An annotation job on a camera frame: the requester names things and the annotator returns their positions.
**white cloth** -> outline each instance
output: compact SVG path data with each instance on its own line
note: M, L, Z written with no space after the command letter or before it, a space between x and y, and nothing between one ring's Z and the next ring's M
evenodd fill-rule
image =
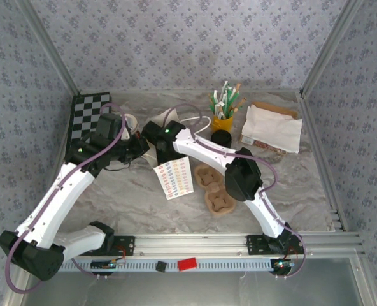
M246 112L242 135L289 153L299 153L301 131L302 119L295 120L292 116L251 105Z

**table surface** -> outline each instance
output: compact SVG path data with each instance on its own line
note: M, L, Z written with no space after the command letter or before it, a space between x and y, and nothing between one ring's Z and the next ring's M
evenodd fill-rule
M208 94L112 94L112 102L119 104L125 113L133 114L139 129L148 118L162 113L180 103L193 103L204 115L208 109ZM284 106L298 113L295 93L242 94L247 105L263 101ZM178 111L180 119L192 117L189 108ZM258 147L239 142L245 123L246 107L239 111L231 131L232 147L246 147L252 154L271 163L278 172L278 185L268 192L277 212L297 231L332 231L331 208L326 200L318 174L306 126L303 124L298 154L280 156ZM199 133L210 139L210 128ZM193 170L200 162L190 158ZM121 164L114 162L111 168ZM273 174L260 166L262 179L270 184ZM142 158L132 162L130 168L102 171L98 178L78 198L61 226L61 231L79 230L98 220L115 229L117 233L262 233L258 221L248 207L238 203L235 210L221 217L213 216L206 208L204 190L196 185L194 192L167 201L160 182L149 164Z

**pen holder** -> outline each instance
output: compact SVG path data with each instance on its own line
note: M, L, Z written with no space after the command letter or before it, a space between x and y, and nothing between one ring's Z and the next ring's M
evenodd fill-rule
M217 117L213 117L213 122L211 123L211 130L214 133L219 129L223 129L224 131L230 132L232 127L232 120L234 116L228 119L218 119Z

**blue floral wallpaper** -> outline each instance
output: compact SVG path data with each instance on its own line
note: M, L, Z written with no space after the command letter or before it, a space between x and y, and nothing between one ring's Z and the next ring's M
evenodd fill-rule
M32 0L82 91L298 89L346 0Z
M377 281L377 0L364 2L308 100Z
M14 0L0 1L0 233L14 230L45 193L70 104ZM0 249L0 303L5 260Z

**red block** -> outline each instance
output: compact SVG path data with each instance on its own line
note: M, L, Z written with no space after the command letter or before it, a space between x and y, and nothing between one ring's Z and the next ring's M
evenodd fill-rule
M196 260L195 257L189 258L189 259L184 259L184 260L178 261L177 265L178 265L179 271L193 269L193 268L197 268L197 260Z

